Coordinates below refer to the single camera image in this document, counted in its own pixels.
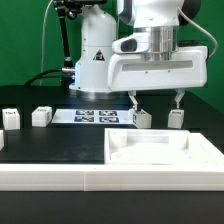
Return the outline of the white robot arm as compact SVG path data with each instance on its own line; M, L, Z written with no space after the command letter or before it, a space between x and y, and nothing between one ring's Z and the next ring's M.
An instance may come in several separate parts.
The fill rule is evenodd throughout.
M177 45L188 0L117 0L132 35L119 39L115 19L98 5L82 8L81 58L73 90L88 95L201 87L207 81L205 46Z

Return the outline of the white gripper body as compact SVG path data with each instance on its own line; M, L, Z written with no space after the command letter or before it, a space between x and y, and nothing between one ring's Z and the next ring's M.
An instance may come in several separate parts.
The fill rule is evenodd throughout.
M206 46L179 47L152 52L149 34L115 41L108 65L111 91L140 91L202 87L207 82Z

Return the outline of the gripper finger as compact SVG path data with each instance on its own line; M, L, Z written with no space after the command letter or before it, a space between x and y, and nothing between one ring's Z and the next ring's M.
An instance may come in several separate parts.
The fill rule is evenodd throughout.
M140 106L138 104L138 101L136 100L136 91L128 91L128 95L130 100L132 101L133 109L135 111L140 111Z
M182 98L185 95L185 90L184 89L177 89L176 90L176 96L174 98L174 101L176 102L176 108L179 109L180 108L180 102L182 100Z

